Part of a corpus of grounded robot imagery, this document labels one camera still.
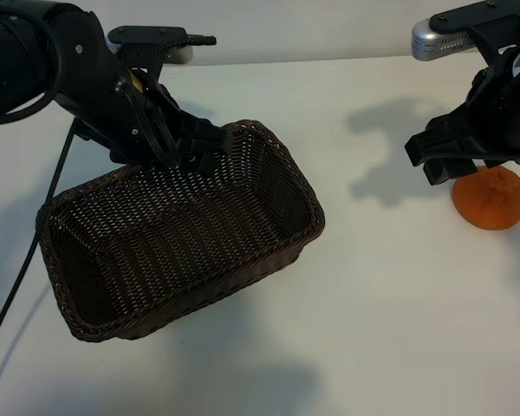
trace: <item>basket rim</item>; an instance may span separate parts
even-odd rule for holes
[[[225,127],[231,129],[236,141],[253,133],[255,139],[264,142],[264,144],[267,145],[269,151],[273,152],[273,154],[279,160],[288,166],[288,168],[293,173],[290,175],[291,181],[297,190],[299,190],[299,192],[302,194],[302,197],[306,203],[305,205],[308,207],[309,226],[288,238],[278,241],[277,243],[270,246],[266,246],[255,253],[249,254],[246,257],[242,257],[235,262],[226,265],[220,270],[214,270],[199,282],[193,283],[184,289],[180,289],[177,292],[158,299],[157,301],[151,302],[142,309],[135,310],[134,312],[123,316],[119,316],[110,322],[93,324],[85,321],[82,318],[78,308],[75,305],[73,297],[71,296],[71,290],[69,289],[67,281],[64,277],[65,275],[62,270],[61,262],[58,261],[59,257],[57,256],[57,253],[54,249],[54,245],[51,243],[52,238],[50,235],[49,222],[47,221],[40,241],[42,254],[44,255],[45,248],[49,251],[47,260],[49,260],[52,264],[50,267],[47,264],[47,269],[49,269],[49,278],[52,282],[55,298],[57,300],[58,307],[64,316],[64,319],[66,319],[68,323],[70,330],[72,332],[76,332],[77,337],[84,338],[84,335],[92,335],[92,341],[100,341],[98,340],[97,335],[107,331],[108,333],[105,334],[102,341],[110,339],[123,333],[126,327],[139,326],[140,323],[145,321],[152,312],[157,313],[159,310],[168,307],[169,301],[172,300],[175,296],[178,296],[181,292],[193,289],[199,285],[214,283],[223,276],[234,274],[245,265],[253,265],[258,260],[265,258],[267,255],[273,256],[280,253],[283,249],[288,250],[291,247],[304,246],[320,236],[325,226],[325,216],[323,214],[322,207],[315,197],[314,190],[298,168],[296,162],[291,157],[288,148],[268,128],[266,128],[258,121],[241,120],[235,123],[231,123]],[[140,172],[142,169],[143,166],[123,166],[96,179],[89,180],[88,182],[61,192],[54,198],[50,212],[54,212],[63,205],[75,200],[76,198],[85,196],[90,192],[99,192],[112,183],[121,181],[131,175],[134,175],[135,173]],[[101,183],[98,186],[94,185],[94,183],[99,180]],[[37,219],[41,215],[42,208],[37,214]],[[60,296],[61,293],[59,293],[59,289],[63,292],[64,296]]]

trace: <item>wicker basket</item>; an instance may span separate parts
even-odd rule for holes
[[[137,339],[293,263],[324,227],[287,148],[229,126],[213,178],[122,167],[55,197],[40,241],[60,311],[83,341]]]

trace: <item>orange object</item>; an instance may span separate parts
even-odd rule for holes
[[[484,230],[506,230],[520,221],[520,177],[498,166],[457,179],[452,200],[466,221]]]

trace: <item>white table surface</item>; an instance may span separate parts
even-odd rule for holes
[[[186,110],[254,118],[327,217],[299,260],[139,341],[88,344],[40,252],[0,332],[0,415],[520,415],[520,225],[481,231],[403,146],[484,66],[463,54],[165,68]],[[71,117],[0,127],[0,308]],[[520,166],[512,166],[520,173]],[[77,140],[60,188],[115,168]]]

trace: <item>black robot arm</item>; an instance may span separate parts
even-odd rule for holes
[[[55,100],[79,118],[77,134],[111,151],[124,164],[182,165],[213,171],[214,153],[229,153],[232,136],[208,120],[182,111],[158,77],[166,58],[185,47],[215,44],[181,28],[124,27],[104,39],[94,13],[72,4],[0,1],[42,19],[62,46],[62,84]],[[58,71],[50,39],[17,13],[0,13],[0,114],[45,92]]]
[[[436,185],[475,173],[473,159],[488,167],[520,164],[520,1],[490,0],[440,13],[429,20],[427,34],[427,41],[413,43],[422,60],[455,53],[469,38],[489,67],[476,75],[464,104],[408,141],[413,165],[424,164]]]

